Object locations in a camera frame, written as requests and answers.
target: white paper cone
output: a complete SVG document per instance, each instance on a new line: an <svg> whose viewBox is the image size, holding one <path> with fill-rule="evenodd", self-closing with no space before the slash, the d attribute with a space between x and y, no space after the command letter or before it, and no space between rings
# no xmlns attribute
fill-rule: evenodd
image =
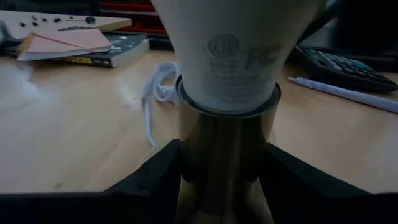
<svg viewBox="0 0 398 224"><path fill-rule="evenodd" d="M152 0L184 89L212 110L252 110L271 95L320 0Z"/></svg>

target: white pen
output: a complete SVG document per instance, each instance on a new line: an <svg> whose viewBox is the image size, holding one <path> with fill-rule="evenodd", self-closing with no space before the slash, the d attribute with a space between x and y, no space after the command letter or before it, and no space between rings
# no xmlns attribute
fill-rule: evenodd
<svg viewBox="0 0 398 224"><path fill-rule="evenodd" d="M346 90L344 88L327 85L324 83L316 82L302 77L297 77L297 78L289 77L289 80L298 85L302 85L314 90L319 90L349 100L364 103L366 105L374 106L382 110L398 113L398 102L394 100L388 100L378 96L372 96L366 93L360 93L357 91Z"/></svg>

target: desk surface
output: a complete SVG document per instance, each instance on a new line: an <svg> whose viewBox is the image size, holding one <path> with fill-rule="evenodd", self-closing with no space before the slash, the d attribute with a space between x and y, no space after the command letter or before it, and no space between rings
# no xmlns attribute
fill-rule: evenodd
<svg viewBox="0 0 398 224"><path fill-rule="evenodd" d="M0 192L104 190L134 172L151 149L143 84L168 60L151 51L108 69L0 58ZM282 73L271 143L364 190L398 191L398 115L289 83L304 74L292 65ZM174 106L154 103L152 114L156 141L177 137Z"/></svg>
<svg viewBox="0 0 398 224"><path fill-rule="evenodd" d="M115 30L118 28L131 25L131 19L128 18L111 18L95 16L96 22L94 24L87 24L79 21L65 21L69 20L69 15L47 14L37 12L16 12L16 11L2 11L0 10L0 21L4 21L9 29L11 35L17 39L25 38L30 32L55 31L63 28L82 26L82 27L96 27L100 30ZM87 16L75 16L74 20L85 20ZM61 22L54 23L55 18L60 18ZM21 27L20 22L26 24L26 27ZM38 26L33 26L32 23L38 23Z"/></svg>

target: white cable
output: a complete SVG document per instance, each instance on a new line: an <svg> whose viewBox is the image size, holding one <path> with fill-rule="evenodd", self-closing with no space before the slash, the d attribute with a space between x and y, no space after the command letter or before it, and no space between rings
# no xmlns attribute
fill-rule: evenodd
<svg viewBox="0 0 398 224"><path fill-rule="evenodd" d="M162 82L174 75L174 85L162 85ZM151 131L151 108L152 108L152 95L161 103L172 102L178 105L178 94L175 89L175 82L180 75L180 67L175 62L165 62L163 64L156 64L152 77L148 79L142 91L142 101L144 104L144 119L145 130L148 140L152 146L156 145L152 137Z"/></svg>

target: metal cylinder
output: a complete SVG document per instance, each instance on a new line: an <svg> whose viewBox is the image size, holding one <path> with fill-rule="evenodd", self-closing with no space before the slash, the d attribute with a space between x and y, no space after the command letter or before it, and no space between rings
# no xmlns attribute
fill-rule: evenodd
<svg viewBox="0 0 398 224"><path fill-rule="evenodd" d="M177 223L272 223L258 176L280 100L257 109L223 114L195 104L177 80L182 187Z"/></svg>

